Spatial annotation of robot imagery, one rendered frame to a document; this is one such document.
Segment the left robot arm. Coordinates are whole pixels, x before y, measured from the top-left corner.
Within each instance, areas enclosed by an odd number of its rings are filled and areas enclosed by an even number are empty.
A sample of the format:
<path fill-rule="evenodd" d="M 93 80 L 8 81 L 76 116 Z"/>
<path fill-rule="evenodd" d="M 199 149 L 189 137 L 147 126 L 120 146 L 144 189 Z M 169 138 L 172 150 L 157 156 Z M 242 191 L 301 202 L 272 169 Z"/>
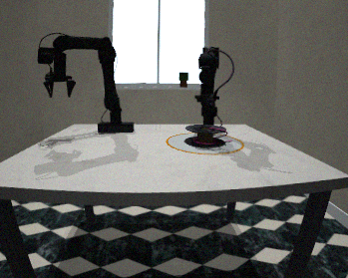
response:
<path fill-rule="evenodd" d="M 205 50 L 205 52 L 203 51 Z M 198 57 L 198 68 L 201 69 L 201 72 L 198 74 L 198 79 L 201 81 L 201 84 L 213 84 L 214 90 L 214 77 L 212 78 L 213 73 L 216 73 L 216 68 L 219 67 L 218 63 L 218 51 L 207 52 L 208 49 L 202 48 L 202 53 Z M 215 63 L 215 67 L 214 67 Z M 218 67 L 217 67 L 218 66 Z M 212 68 L 213 67 L 213 68 Z M 211 72 L 210 72 L 211 69 Z M 206 98 L 206 104 L 211 106 L 208 117 L 204 116 L 204 111 L 201 106 L 201 115 L 203 116 L 204 125 L 214 125 L 214 117 L 217 115 L 217 107 L 215 106 L 215 99 Z M 215 109 L 215 110 L 214 110 Z"/>

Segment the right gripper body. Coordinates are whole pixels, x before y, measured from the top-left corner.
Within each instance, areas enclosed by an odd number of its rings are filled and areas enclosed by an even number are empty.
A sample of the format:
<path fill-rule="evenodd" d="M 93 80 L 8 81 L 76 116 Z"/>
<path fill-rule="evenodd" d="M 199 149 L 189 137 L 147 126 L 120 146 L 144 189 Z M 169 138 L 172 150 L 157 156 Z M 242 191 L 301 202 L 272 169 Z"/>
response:
<path fill-rule="evenodd" d="M 55 75 L 55 74 L 57 74 L 57 75 Z M 49 72 L 45 76 L 52 77 L 53 75 L 55 75 L 55 78 L 57 79 L 53 82 L 74 82 L 74 81 L 72 81 L 71 76 L 66 76 L 66 65 L 59 64 L 59 66 L 57 66 L 57 64 L 54 64 L 54 72 L 52 72 L 52 74 L 50 74 L 50 72 Z M 68 80 L 68 79 L 71 79 L 71 80 Z"/>

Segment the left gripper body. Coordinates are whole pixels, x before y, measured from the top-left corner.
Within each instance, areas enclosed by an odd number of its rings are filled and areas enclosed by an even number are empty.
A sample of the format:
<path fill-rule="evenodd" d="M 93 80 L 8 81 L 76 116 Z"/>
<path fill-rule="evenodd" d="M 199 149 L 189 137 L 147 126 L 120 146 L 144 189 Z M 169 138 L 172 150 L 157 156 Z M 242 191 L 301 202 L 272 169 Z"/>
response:
<path fill-rule="evenodd" d="M 205 95 L 206 94 L 206 95 Z M 219 96 L 213 96 L 213 84 L 200 84 L 200 96 L 194 96 L 197 102 L 205 102 L 206 98 L 219 100 Z"/>

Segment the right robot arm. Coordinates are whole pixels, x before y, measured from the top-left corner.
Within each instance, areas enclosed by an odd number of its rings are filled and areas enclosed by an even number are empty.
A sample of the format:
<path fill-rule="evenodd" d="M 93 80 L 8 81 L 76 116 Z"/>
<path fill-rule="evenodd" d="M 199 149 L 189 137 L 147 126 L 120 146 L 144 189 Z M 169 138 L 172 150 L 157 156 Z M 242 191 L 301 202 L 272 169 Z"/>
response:
<path fill-rule="evenodd" d="M 64 53 L 64 51 L 66 51 L 66 48 L 67 50 L 98 50 L 98 57 L 100 60 L 100 64 L 102 65 L 104 76 L 104 103 L 106 109 L 109 109 L 110 111 L 110 123 L 98 123 L 98 127 L 132 127 L 134 125 L 134 123 L 122 123 L 122 109 L 120 107 L 120 98 L 118 98 L 118 94 L 116 91 L 114 73 L 117 54 L 109 37 L 94 39 L 59 36 L 53 41 L 53 47 L 54 48 L 40 47 L 40 51 L 38 49 L 38 64 L 46 64 L 46 62 L 43 60 L 44 58 L 49 64 L 52 64 L 54 60 L 54 64 L 57 64 L 57 66 L 59 66 L 59 64 L 66 65 L 66 54 Z M 54 53 L 52 52 L 52 50 L 54 51 Z M 42 54 L 40 54 L 40 52 Z M 41 55 L 43 57 L 41 57 Z"/>

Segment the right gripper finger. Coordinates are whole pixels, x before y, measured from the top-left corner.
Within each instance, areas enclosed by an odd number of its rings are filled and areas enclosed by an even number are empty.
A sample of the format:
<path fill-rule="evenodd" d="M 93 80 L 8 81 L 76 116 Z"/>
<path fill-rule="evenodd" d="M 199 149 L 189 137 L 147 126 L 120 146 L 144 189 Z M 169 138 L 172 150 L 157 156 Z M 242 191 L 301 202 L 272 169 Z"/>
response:
<path fill-rule="evenodd" d="M 43 82 L 43 84 L 46 87 L 46 89 L 47 89 L 47 91 L 49 93 L 50 98 L 52 98 L 54 83 L 52 82 L 51 84 L 49 84 L 49 83 Z M 50 89 L 49 89 L 49 86 L 50 86 Z"/>
<path fill-rule="evenodd" d="M 68 98 L 71 97 L 71 93 L 76 85 L 76 82 L 67 82 Z M 70 89 L 71 88 L 71 89 Z"/>

